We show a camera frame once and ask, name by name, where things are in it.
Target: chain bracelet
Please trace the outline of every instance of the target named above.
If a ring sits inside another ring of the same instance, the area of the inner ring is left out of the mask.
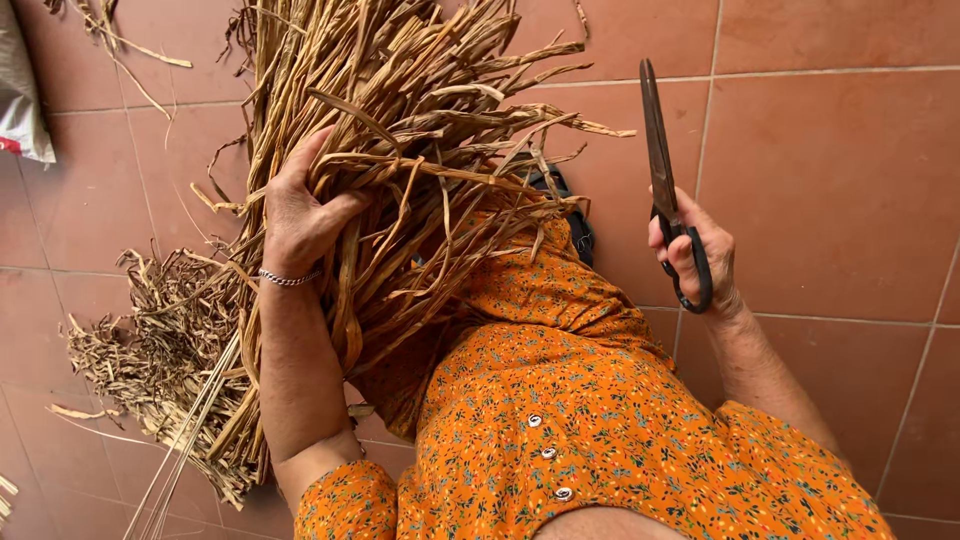
[[[298,280],[288,280],[286,278],[282,278],[277,274],[264,270],[263,268],[260,268],[260,270],[257,271],[257,274],[278,285],[283,285],[285,287],[292,287],[292,286],[299,285],[301,283],[309,282],[310,280],[316,278],[317,276],[320,276],[321,272],[323,272],[323,268],[318,268],[317,270],[310,272],[309,274],[307,274],[306,276],[303,276]]]

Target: scissor blade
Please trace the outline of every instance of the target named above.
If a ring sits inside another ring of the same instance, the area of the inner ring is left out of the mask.
[[[649,59],[640,63],[640,86],[643,92],[643,118],[646,122],[647,150],[650,155],[650,180],[654,187],[654,205],[671,224],[679,224],[677,193],[673,185],[670,154],[666,146],[663,114],[657,79]]]

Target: terracotta tile floor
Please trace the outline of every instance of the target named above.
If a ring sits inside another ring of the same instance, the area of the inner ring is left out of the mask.
[[[95,409],[70,373],[58,324],[129,307],[113,265],[151,238],[167,253],[229,238],[237,223],[189,191],[213,151],[243,131],[249,80],[215,63],[235,0],[120,3],[134,41],[188,58],[128,63],[163,104],[146,105],[92,46],[72,9],[47,15],[13,0],[34,61],[60,162],[49,170],[0,154],[0,472],[21,488],[5,538],[118,538],[159,451],[68,426],[50,403]],[[458,0],[444,0],[453,6]],[[737,277],[761,324],[836,430],[859,479],[904,539],[960,537],[960,4],[869,7],[811,0],[584,0],[586,71],[529,91],[618,129],[642,129],[636,67],[653,59],[679,185],[738,240]],[[582,36],[572,3],[519,0],[511,50]],[[564,167],[592,198],[597,270],[647,307],[691,390],[721,390],[703,328],[680,313],[645,248],[650,208],[642,137],[554,130],[551,153],[582,142]],[[246,159],[214,170],[243,192]],[[362,398],[348,388],[348,398]],[[116,432],[108,422],[97,425]],[[129,435],[135,430],[127,430]],[[361,422],[369,456],[397,475],[413,449]],[[188,472],[168,533],[289,538],[269,488],[242,513]]]

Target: orange floral dress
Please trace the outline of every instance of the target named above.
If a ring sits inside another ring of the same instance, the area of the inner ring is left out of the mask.
[[[533,262],[486,261],[459,298],[493,322],[424,329],[351,381],[416,437],[416,464],[399,484],[369,461],[318,479],[298,538],[531,538],[597,504],[696,539],[893,538],[836,456],[748,406],[697,402],[565,222]]]

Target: dress sleeve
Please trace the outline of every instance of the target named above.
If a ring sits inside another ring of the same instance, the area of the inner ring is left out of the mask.
[[[300,498],[296,538],[383,538],[396,535],[396,484],[383,467],[353,461],[313,482]]]
[[[843,459],[782,420],[751,406],[726,402],[715,414],[739,465],[776,493],[791,516],[816,516],[835,538],[895,538],[870,494]]]

